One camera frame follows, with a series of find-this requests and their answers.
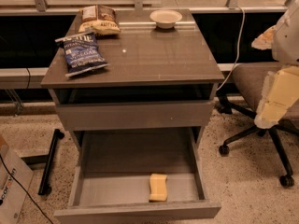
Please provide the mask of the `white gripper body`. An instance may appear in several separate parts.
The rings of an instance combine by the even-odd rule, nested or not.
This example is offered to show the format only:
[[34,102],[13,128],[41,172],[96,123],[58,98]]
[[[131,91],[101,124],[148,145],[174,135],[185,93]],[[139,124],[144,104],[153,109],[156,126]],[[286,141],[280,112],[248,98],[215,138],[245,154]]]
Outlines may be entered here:
[[299,64],[299,0],[290,4],[276,24],[272,56],[281,63]]

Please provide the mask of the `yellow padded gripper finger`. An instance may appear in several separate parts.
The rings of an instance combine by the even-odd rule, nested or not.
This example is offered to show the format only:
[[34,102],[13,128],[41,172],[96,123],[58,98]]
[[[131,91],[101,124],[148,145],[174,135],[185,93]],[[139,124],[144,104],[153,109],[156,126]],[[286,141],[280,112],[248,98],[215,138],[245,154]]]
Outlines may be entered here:
[[268,72],[263,82],[254,123],[262,129],[277,125],[299,99],[299,67],[283,66],[277,72]]
[[255,49],[260,50],[271,49],[275,31],[275,25],[269,27],[267,30],[265,30],[262,34],[260,34],[253,40],[251,46]]

